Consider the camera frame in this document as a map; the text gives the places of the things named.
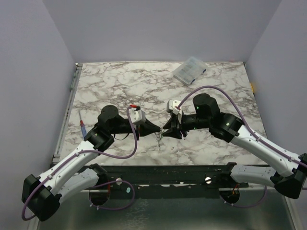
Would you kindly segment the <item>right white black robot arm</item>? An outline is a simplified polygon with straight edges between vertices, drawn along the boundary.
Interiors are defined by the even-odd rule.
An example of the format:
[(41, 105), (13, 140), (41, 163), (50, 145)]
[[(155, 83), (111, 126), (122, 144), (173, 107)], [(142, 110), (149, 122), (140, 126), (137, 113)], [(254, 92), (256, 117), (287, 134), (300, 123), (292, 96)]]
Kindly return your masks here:
[(307, 155), (287, 151), (254, 130), (242, 119), (220, 111), (217, 101), (206, 93), (193, 98), (196, 113), (185, 115), (180, 101), (169, 100), (166, 111), (171, 117), (164, 125), (164, 137), (182, 139), (188, 132), (207, 128), (215, 138), (232, 143), (252, 153), (267, 166), (235, 164), (220, 176), (221, 184), (232, 187), (236, 183), (253, 183), (273, 187), (288, 198), (297, 199), (307, 178)]

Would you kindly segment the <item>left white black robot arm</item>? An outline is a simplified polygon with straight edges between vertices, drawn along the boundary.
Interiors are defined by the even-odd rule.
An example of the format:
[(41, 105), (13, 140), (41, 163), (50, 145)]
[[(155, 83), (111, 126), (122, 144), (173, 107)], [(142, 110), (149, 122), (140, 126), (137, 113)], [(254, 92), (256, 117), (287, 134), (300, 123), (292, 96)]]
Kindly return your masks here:
[[(127, 118), (119, 115), (117, 107), (103, 107), (98, 122), (89, 130), (78, 147), (59, 163), (41, 173), (25, 178), (22, 191), (22, 220), (35, 217), (40, 221), (49, 219), (69, 196), (86, 188), (101, 189), (106, 177), (94, 169), (79, 170), (96, 157), (103, 155), (114, 159), (131, 158), (137, 151), (140, 137), (160, 132), (160, 127), (145, 117), (136, 105), (126, 109)], [(132, 134), (134, 149), (126, 156), (116, 156), (105, 151), (114, 143), (115, 134)]]

